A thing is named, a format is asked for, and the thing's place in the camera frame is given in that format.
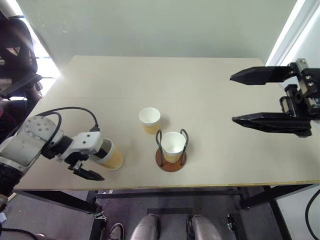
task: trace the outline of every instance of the floor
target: floor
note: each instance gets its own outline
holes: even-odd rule
[[[68,191],[75,197],[85,199],[86,191]],[[236,210],[234,202],[239,197],[224,196],[184,196],[184,197],[140,197],[122,199],[99,199],[105,216],[107,229],[102,240],[107,239],[109,229],[115,223],[122,223],[125,239],[129,240],[140,219],[147,213],[159,209],[182,209],[185,214],[160,214],[161,240],[185,240],[186,219],[190,213],[207,217],[219,230],[224,240],[235,240],[235,235],[227,227],[227,214],[239,214],[248,240],[281,240],[275,218],[269,204],[249,210]],[[43,233],[59,240],[88,240],[93,222],[92,214],[86,214],[61,206],[17,195],[4,211],[8,218],[5,228],[19,228],[32,233]],[[16,233],[4,232],[0,240],[27,240]]]

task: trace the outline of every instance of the wooden coaster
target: wooden coaster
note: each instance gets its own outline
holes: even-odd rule
[[[161,166],[161,154],[162,154],[162,159],[163,159],[163,166]],[[184,157],[184,163],[183,163],[183,165],[180,165],[181,158],[183,158],[183,157]],[[159,166],[159,168],[161,168],[163,171],[176,172],[176,171],[182,169],[184,167],[184,165],[186,164],[187,155],[186,155],[186,153],[184,153],[183,155],[181,155],[180,159],[177,162],[171,163],[171,162],[166,161],[164,154],[160,151],[160,148],[158,148],[158,150],[155,153],[155,161],[156,161],[156,164]]]

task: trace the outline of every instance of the black metal frame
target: black metal frame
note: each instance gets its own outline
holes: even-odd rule
[[[41,200],[47,203],[59,205],[72,210],[77,210],[87,214],[94,214],[97,212],[99,206],[96,204],[96,198],[92,192],[89,191],[87,199],[89,201],[81,200],[77,197],[71,196],[63,191],[15,191],[18,194]]]
[[[276,198],[284,197],[298,190],[310,187],[311,185],[312,184],[275,186],[259,194],[240,200],[239,206],[241,209],[247,209],[260,204],[265,204]]]
[[[278,204],[275,201],[276,198],[285,197],[289,194],[296,193],[297,191],[303,191],[310,187],[312,184],[300,184],[300,185],[279,185],[270,188],[264,186],[264,191],[254,196],[249,196],[246,187],[237,187],[236,190],[199,190],[201,188],[188,188],[186,190],[176,190],[176,188],[168,188],[165,191],[143,191],[135,190],[134,192],[121,192],[121,193],[98,193],[97,190],[89,191],[86,200],[81,200],[77,197],[71,196],[62,191],[16,191],[21,195],[25,195],[41,201],[53,203],[62,207],[85,212],[88,214],[96,214],[92,229],[90,240],[99,240],[102,231],[106,227],[106,218],[103,217],[101,212],[101,206],[96,203],[97,199],[122,199],[122,198],[154,198],[154,197],[185,197],[185,196],[223,196],[223,195],[238,195],[240,201],[237,203],[240,209],[249,209],[261,204],[270,203],[273,215],[275,216],[280,233],[284,240],[291,240],[290,233],[283,219]]]

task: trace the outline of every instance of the table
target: table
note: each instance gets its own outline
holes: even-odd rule
[[[64,163],[40,156],[16,190],[87,213],[99,212],[97,198],[240,195],[242,209],[270,202],[281,234],[286,237],[288,230],[273,199],[319,182],[320,136],[315,128],[312,136],[298,138],[232,122],[234,116],[281,111],[279,98],[285,92],[279,84],[247,86],[229,81],[232,74],[261,65],[257,58],[73,57],[31,116],[66,106],[88,108],[96,115],[102,136],[112,139],[122,152],[123,166],[108,171],[85,162],[85,169],[105,178],[91,181],[72,174]],[[145,107],[160,110],[163,132],[181,128],[188,132],[188,160],[178,172],[165,172],[157,166],[155,136],[145,133],[138,119],[139,111]],[[61,115],[61,129],[70,137],[88,131],[94,124],[86,112],[67,110]],[[266,185],[278,186],[246,199],[245,191],[239,187]],[[187,188],[124,194],[97,191],[216,186],[238,186],[238,190]],[[83,201],[48,190],[90,191]],[[97,215],[92,239],[99,239],[97,231],[105,224],[102,215]]]

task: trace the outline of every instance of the gray pants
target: gray pants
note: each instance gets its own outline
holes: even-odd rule
[[[145,216],[135,228],[130,240],[158,240],[157,217]],[[205,217],[195,215],[191,220],[195,240],[223,240],[216,227]]]

